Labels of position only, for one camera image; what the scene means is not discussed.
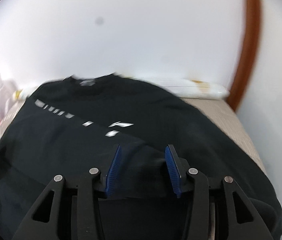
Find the white wall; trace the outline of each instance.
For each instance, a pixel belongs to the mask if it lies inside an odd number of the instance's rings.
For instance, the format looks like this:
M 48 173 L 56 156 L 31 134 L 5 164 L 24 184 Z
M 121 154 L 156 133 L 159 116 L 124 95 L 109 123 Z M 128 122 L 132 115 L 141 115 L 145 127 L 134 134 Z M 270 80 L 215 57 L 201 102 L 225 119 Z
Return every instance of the white wall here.
M 262 0 L 255 70 L 237 112 L 282 205 L 282 0 Z
M 1 0 L 0 73 L 20 87 L 76 74 L 231 85 L 244 0 Z

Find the metal screw head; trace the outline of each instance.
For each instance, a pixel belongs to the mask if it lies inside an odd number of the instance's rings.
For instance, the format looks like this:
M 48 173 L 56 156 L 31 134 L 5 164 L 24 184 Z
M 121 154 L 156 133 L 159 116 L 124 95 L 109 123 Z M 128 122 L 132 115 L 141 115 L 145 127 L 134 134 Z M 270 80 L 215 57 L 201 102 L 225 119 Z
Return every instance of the metal screw head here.
M 99 170 L 97 168 L 92 168 L 89 170 L 90 174 L 97 174 L 99 172 Z
M 58 182 L 58 181 L 61 181 L 63 179 L 62 175 L 56 175 L 54 177 L 54 181 Z
M 190 173 L 190 174 L 198 174 L 198 172 L 199 172 L 199 171 L 198 171 L 196 168 L 190 168 L 190 169 L 189 169 L 189 173 Z
M 230 177 L 230 176 L 226 176 L 226 177 L 224 177 L 224 180 L 225 180 L 225 182 L 227 182 L 227 183 L 231 183 L 231 182 L 233 182 L 233 178 L 232 178 L 232 177 Z

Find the blue gripper pad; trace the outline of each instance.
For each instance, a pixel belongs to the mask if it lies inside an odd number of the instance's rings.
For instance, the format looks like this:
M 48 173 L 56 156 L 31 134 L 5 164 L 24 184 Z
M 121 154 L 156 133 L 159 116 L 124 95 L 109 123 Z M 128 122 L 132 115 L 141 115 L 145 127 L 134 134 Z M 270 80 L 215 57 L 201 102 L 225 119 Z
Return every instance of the blue gripper pad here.
M 177 198 L 180 198 L 182 194 L 181 175 L 169 146 L 165 148 L 165 161 L 167 163 L 173 192 L 177 195 Z
M 110 196 L 114 191 L 115 181 L 117 180 L 117 176 L 121 166 L 121 160 L 122 160 L 122 151 L 121 151 L 121 147 L 118 146 L 105 179 L 104 192 L 106 196 Z

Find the dark spot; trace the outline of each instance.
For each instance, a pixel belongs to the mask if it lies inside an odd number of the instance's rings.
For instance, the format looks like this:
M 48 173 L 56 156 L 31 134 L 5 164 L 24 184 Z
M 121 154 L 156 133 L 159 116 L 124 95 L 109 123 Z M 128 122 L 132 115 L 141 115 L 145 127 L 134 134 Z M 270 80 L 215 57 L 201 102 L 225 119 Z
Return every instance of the dark spot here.
M 104 18 L 103 17 L 97 17 L 95 20 L 95 24 L 98 26 L 101 26 L 104 24 Z

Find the white logo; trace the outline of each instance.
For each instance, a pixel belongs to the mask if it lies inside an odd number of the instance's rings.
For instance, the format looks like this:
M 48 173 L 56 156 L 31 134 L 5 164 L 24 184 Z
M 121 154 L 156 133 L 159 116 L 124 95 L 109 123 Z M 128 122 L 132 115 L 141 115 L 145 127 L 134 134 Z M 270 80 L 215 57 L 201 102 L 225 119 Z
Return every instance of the white logo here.
M 45 103 L 43 103 L 42 101 L 40 100 L 36 100 L 35 101 L 35 104 L 40 107 L 40 108 L 43 108 L 43 109 L 46 109 L 48 108 L 49 105 L 46 105 Z M 48 108 L 48 110 L 50 112 L 52 112 L 53 114 L 56 114 L 58 112 L 57 115 L 61 116 L 63 115 L 65 112 L 64 111 L 60 111 L 60 109 L 55 109 L 55 107 L 53 106 L 50 106 Z M 72 118 L 74 115 L 73 114 L 70 114 L 70 113 L 67 113 L 65 114 L 65 117 L 66 118 Z M 85 123 L 83 123 L 82 125 L 83 126 L 89 126 L 91 125 L 93 122 L 92 121 L 87 121 Z M 113 124 L 109 125 L 109 127 L 113 127 L 113 126 L 120 126 L 120 127 L 128 127 L 128 126 L 131 126 L 131 125 L 134 125 L 134 123 L 128 123 L 128 122 L 114 122 Z M 119 131 L 116 131 L 116 130 L 113 130 L 113 131 L 109 131 L 105 134 L 105 136 L 107 137 L 112 137 L 112 136 L 115 136 L 117 133 L 119 133 Z
M 112 127 L 112 126 L 120 126 L 120 127 L 127 127 L 127 126 L 130 126 L 130 125 L 134 125 L 134 123 L 128 123 L 128 122 L 114 122 L 113 124 L 111 124 L 109 127 Z

